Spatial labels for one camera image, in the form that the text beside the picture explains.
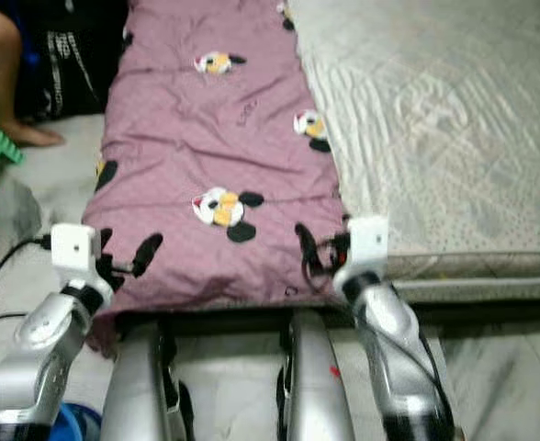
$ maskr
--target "red mark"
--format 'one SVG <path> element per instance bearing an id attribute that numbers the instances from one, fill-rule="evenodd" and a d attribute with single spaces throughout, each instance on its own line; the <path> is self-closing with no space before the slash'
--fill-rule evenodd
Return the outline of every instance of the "red mark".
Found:
<path id="1" fill-rule="evenodd" d="M 340 372 L 340 369 L 338 369 L 336 366 L 329 366 L 329 371 L 337 379 L 340 379 L 342 377 L 342 373 Z"/>

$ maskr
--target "cartoon dog face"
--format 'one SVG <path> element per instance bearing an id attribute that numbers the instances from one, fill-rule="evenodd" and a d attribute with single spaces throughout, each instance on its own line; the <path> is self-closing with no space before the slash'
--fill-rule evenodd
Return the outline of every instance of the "cartoon dog face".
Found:
<path id="1" fill-rule="evenodd" d="M 225 74 L 231 69 L 233 64 L 245 63 L 245 58 L 239 55 L 216 51 L 195 58 L 195 68 L 203 74 Z"/>
<path id="2" fill-rule="evenodd" d="M 329 152 L 331 150 L 327 142 L 327 130 L 319 113 L 315 110 L 305 110 L 295 116 L 295 132 L 299 135 L 310 137 L 309 146 L 318 152 Z"/>
<path id="3" fill-rule="evenodd" d="M 286 3 L 279 3 L 276 7 L 276 11 L 282 14 L 284 21 L 282 22 L 282 27 L 286 30 L 294 30 L 295 24 L 292 21 L 292 14 L 290 13 L 290 7 Z"/>
<path id="4" fill-rule="evenodd" d="M 264 197 L 257 193 L 243 192 L 239 196 L 222 187 L 211 188 L 204 195 L 193 198 L 193 211 L 207 225 L 227 228 L 227 236 L 236 243 L 253 239 L 255 227 L 243 221 L 245 206 L 259 207 Z"/>

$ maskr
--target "pink blanket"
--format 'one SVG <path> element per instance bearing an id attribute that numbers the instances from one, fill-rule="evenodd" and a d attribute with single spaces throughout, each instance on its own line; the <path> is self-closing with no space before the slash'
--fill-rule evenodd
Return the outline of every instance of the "pink blanket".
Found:
<path id="1" fill-rule="evenodd" d="M 276 3 L 132 4 L 107 166 L 84 222 L 113 229 L 106 251 L 119 261 L 154 232 L 163 244 L 96 321 L 100 344 L 121 311 L 324 300 L 303 280 L 294 226 L 333 234 L 343 209 L 296 34 Z"/>

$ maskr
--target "tiled floor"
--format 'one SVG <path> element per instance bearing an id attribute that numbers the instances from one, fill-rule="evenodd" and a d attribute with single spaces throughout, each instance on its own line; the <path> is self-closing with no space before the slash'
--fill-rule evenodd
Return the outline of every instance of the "tiled floor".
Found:
<path id="1" fill-rule="evenodd" d="M 6 190 L 7 183 L 16 180 L 31 187 L 41 205 L 43 231 L 55 221 L 79 221 L 92 194 L 102 119 L 71 119 L 55 128 L 68 145 L 28 151 L 26 163 L 5 171 L 0 181 L 5 189 L 0 188 L 0 253 L 15 239 L 15 212 L 7 206 L 15 192 Z M 0 312 L 29 311 L 56 287 L 50 257 L 27 249 L 1 273 Z M 14 326 L 14 321 L 0 323 L 0 359 Z M 332 341 L 357 439 L 384 440 L 362 348 L 351 330 L 333 331 Z M 197 441 L 276 439 L 275 387 L 282 361 L 277 334 L 183 338 L 177 343 L 177 374 L 192 394 Z M 442 344 L 459 421 L 469 440 L 540 439 L 537 326 L 470 330 L 468 336 L 445 338 Z M 85 349 L 74 363 L 66 399 L 100 410 L 111 369 L 110 361 Z"/>

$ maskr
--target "white mattress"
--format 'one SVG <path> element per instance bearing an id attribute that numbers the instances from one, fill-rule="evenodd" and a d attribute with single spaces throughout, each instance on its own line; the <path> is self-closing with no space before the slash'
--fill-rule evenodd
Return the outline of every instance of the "white mattress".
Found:
<path id="1" fill-rule="evenodd" d="M 540 0 L 290 0 L 345 206 L 412 300 L 540 298 Z"/>

